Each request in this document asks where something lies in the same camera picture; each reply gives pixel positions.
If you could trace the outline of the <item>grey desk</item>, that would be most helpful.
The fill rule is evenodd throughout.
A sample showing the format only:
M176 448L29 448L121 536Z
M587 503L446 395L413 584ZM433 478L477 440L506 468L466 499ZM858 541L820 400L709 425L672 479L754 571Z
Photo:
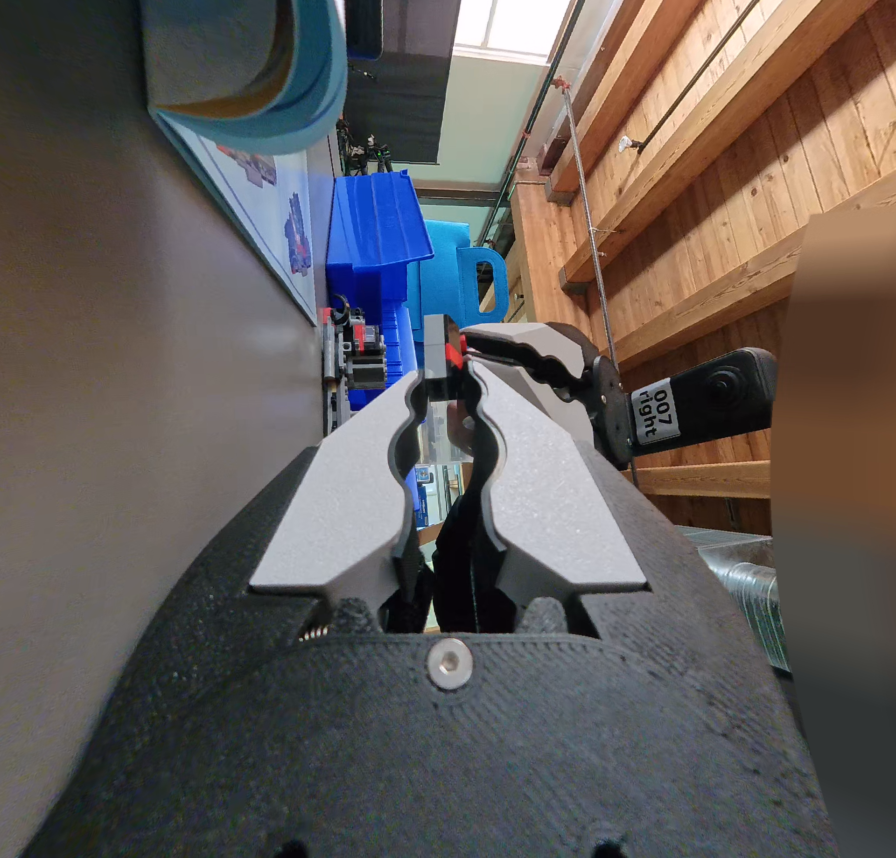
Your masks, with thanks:
M137 0L1 0L2 856L319 431L306 317L151 121Z

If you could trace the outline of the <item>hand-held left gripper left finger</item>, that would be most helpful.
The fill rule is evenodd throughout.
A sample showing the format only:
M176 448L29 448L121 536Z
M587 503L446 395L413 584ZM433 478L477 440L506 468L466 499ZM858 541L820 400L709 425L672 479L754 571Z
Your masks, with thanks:
M415 595L416 511L408 477L427 414L422 371L411 371L322 439L250 588L328 601Z

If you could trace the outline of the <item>small grey red brick assembly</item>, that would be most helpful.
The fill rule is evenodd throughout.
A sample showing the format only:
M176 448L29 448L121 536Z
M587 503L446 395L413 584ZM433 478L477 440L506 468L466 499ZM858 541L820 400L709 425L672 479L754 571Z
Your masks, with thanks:
M465 337L448 315L423 318L423 374L427 396L434 402L457 401L465 364Z

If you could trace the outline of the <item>steel ceiling pipe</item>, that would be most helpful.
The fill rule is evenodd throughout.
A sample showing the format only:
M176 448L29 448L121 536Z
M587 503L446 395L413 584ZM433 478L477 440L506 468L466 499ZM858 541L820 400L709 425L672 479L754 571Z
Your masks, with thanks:
M603 256L601 252L598 250L596 236L597 236L597 228L594 227L592 223L592 217L590 213L589 203L588 203L588 195L587 195L587 186L586 186L586 175L584 171L584 164L581 158L581 149L578 140L576 125L574 121L574 111L572 106L572 96L571 96L571 85L570 83L561 76L554 76L552 79L552 86L559 90L563 96L566 115L570 125L570 140L573 145L574 151L574 159L575 165L578 174L579 193L581 195L581 202L583 205L585 221L587 225L588 232L588 245L592 259L592 265L595 272L595 279L598 286L599 291L599 305L602 315L602 320L604 324L605 334L608 340L609 347L609 357L613 366L618 367L618 359L617 359L617 351L616 351L616 342L612 331L610 316L609 316L609 305L608 305L608 297L607 292L603 280L603 273L600 258Z

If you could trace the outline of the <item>black hard case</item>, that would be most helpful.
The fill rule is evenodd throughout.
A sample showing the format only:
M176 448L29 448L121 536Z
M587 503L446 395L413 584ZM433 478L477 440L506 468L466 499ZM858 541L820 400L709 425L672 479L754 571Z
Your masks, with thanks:
M344 0L347 55L376 61L384 51L384 0Z

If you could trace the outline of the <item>brick instruction booklet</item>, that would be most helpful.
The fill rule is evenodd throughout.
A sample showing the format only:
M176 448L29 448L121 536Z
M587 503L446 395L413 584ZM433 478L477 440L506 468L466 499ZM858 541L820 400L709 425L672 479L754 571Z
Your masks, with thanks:
M316 323L308 149L346 96L345 0L139 0L148 110Z

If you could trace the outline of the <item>blue plastic bin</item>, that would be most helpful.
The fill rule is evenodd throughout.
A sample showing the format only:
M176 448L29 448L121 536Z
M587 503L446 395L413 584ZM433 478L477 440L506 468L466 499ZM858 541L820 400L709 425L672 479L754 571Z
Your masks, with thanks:
M326 280L331 304L344 297L385 338L386 386L419 366L420 266L434 249L406 170L334 183Z

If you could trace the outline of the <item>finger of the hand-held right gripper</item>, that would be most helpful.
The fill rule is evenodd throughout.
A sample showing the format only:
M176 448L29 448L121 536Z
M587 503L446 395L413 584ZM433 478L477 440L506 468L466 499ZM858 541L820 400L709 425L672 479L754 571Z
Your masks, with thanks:
M564 401L556 395L551 386L537 382L526 369L519 365L503 363L486 357L466 358L465 365L469 365L470 361L480 363L492 371L498 379L565 429L574 440L588 446L594 445L592 424L586 408L578 400Z
M592 400L596 347L568 323L491 323L465 327L467 354L528 400Z

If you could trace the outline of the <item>silver ventilation duct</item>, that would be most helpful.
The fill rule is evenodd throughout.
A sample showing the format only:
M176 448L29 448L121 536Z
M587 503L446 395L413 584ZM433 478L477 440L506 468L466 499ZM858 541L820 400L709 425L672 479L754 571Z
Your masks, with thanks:
M772 537L679 526L745 616L769 664L791 673Z

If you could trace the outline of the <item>black curtain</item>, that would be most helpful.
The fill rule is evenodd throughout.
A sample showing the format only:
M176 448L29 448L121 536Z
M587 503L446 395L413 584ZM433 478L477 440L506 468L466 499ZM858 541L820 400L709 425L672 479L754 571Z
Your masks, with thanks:
M343 115L353 136L370 134L392 157L437 162L462 0L384 0L384 51L350 59Z

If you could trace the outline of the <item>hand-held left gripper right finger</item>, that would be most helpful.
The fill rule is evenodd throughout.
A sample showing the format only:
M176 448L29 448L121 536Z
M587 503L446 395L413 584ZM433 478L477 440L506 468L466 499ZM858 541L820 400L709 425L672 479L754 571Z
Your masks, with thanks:
M550 596L635 592L647 580L573 437L481 361L476 421L497 441L483 487L497 587L519 606Z

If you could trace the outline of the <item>person's right hand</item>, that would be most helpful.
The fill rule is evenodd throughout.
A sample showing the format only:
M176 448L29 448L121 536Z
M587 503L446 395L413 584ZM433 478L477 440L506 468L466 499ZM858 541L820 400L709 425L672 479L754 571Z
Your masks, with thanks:
M455 449L473 457L475 421L461 400L451 401L446 408L447 437Z

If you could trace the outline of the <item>person's right forearm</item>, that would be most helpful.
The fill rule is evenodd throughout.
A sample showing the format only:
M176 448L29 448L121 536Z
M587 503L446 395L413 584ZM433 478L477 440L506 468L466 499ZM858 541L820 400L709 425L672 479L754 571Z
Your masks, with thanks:
M479 632L474 542L479 497L466 492L442 523L433 553L433 609L442 631Z

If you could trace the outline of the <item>toy brick vehicle model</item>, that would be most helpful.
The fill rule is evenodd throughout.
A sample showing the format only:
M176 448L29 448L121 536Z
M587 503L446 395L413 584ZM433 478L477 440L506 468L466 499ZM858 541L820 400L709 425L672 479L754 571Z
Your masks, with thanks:
M386 341L361 309L337 293L322 316L323 435L349 421L349 391L387 387Z

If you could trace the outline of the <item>blue felt bag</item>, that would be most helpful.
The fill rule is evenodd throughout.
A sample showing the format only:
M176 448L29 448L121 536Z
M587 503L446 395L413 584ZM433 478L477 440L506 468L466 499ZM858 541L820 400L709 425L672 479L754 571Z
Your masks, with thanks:
M409 319L414 343L424 341L424 317L450 316L459 328L501 323L510 305L507 267L496 251L471 244L469 225L444 221L426 221L434 254L431 258L410 262L408 274ZM480 310L478 269L491 268L496 306Z

